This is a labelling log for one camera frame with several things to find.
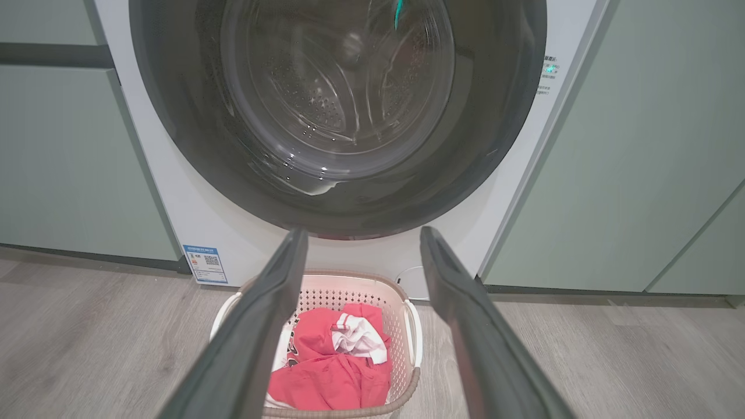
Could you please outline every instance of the wooden floor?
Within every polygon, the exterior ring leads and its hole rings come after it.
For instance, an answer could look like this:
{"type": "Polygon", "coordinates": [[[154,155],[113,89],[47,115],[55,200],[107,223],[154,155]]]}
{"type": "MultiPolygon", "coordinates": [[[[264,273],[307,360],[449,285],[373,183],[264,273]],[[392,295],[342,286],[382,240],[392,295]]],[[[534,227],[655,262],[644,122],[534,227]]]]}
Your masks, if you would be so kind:
{"type": "MultiPolygon", "coordinates": [[[[0,418],[149,418],[231,290],[166,271],[0,250],[0,418]]],[[[498,295],[583,418],[745,418],[745,309],[714,298],[498,295]]],[[[401,418],[467,418],[447,326],[401,418]]]]}

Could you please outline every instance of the white laundry basket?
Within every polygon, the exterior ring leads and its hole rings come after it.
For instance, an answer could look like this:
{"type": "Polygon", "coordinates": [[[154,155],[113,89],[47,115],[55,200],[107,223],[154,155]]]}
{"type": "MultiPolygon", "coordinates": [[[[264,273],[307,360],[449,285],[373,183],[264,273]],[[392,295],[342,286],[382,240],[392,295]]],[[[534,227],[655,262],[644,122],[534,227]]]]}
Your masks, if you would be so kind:
{"type": "MultiPolygon", "coordinates": [[[[223,304],[212,325],[210,340],[244,288],[223,304]]],[[[264,416],[275,418],[366,418],[390,414],[404,405],[416,390],[422,364],[422,325],[416,307],[404,291],[390,280],[348,271],[307,271],[302,277],[300,296],[291,323],[302,312],[318,307],[342,310],[347,303],[365,303],[383,311],[383,331],[390,336],[390,392],[383,406],[313,412],[293,409],[264,408],[264,416]]]]}

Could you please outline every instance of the washing machine door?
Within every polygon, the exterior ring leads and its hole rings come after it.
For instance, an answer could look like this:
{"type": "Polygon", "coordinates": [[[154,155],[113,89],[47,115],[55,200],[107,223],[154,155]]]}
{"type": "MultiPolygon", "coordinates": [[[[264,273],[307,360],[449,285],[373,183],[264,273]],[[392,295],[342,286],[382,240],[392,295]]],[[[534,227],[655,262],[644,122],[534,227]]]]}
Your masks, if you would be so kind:
{"type": "Polygon", "coordinates": [[[533,103],[545,0],[130,0],[148,94],[246,211],[331,239],[435,219],[533,103]]]}

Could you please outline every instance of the washing machine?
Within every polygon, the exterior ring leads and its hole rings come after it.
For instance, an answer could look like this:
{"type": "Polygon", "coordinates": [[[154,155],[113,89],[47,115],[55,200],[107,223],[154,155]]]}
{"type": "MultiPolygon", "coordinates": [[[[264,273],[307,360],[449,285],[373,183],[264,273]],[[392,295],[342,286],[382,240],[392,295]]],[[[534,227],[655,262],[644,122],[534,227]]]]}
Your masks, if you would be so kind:
{"type": "Polygon", "coordinates": [[[308,269],[426,297],[419,228],[473,275],[607,0],[96,0],[197,282],[241,286],[292,227],[308,269]]]}

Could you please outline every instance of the cabinet door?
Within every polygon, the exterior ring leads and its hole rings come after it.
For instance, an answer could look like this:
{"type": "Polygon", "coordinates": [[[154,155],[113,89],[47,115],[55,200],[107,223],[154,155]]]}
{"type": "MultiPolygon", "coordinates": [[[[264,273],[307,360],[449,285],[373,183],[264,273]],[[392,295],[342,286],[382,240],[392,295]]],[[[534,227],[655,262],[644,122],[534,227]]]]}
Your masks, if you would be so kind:
{"type": "Polygon", "coordinates": [[[745,178],[745,3],[612,4],[488,284],[643,291],[745,178]]]}
{"type": "Polygon", "coordinates": [[[648,291],[745,295],[745,189],[742,186],[648,291]]]}
{"type": "Polygon", "coordinates": [[[0,66],[0,243],[179,259],[116,80],[0,66]]]}
{"type": "Polygon", "coordinates": [[[0,2],[0,42],[103,45],[93,0],[0,2]]]}

